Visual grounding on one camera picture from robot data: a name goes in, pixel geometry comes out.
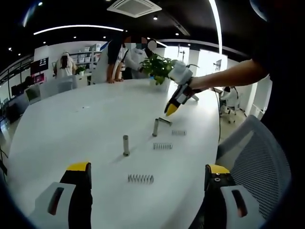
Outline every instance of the floor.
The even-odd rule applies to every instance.
[[[226,115],[220,119],[220,127],[221,127],[220,143],[223,140],[225,140],[246,118],[242,111],[237,111],[236,115],[233,117],[235,119],[235,123],[229,123]],[[1,122],[0,124],[1,125],[0,146],[8,156],[10,154],[10,145],[19,121],[20,119],[18,119],[16,122],[14,122],[11,125],[6,124],[5,122]]]

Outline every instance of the signboard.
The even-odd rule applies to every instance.
[[[49,58],[47,57],[47,58],[32,62],[30,64],[30,66],[31,66],[30,67],[31,75],[45,71],[49,68]]]

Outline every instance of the human hand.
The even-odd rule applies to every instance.
[[[107,83],[115,83],[113,79],[107,79]]]

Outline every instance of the yellow tip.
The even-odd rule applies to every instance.
[[[175,113],[177,109],[178,109],[178,108],[177,108],[175,105],[170,104],[169,107],[168,107],[168,109],[167,109],[166,116],[168,117],[168,116],[170,116],[171,114]]]

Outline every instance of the ceiling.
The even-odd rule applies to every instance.
[[[152,0],[162,11],[132,18],[106,9],[115,0],[23,0],[6,1],[2,6],[0,23],[3,42],[0,70],[21,56],[46,44],[93,40],[110,40],[121,32],[98,28],[66,28],[33,35],[44,29],[75,24],[102,25],[124,30],[137,30],[142,36],[155,39],[189,39],[218,44],[216,24],[209,0]],[[215,0],[222,27],[223,46],[250,54],[255,39],[265,23],[252,10],[249,0]],[[35,7],[26,26],[26,12]],[[185,28],[184,36],[176,26]]]

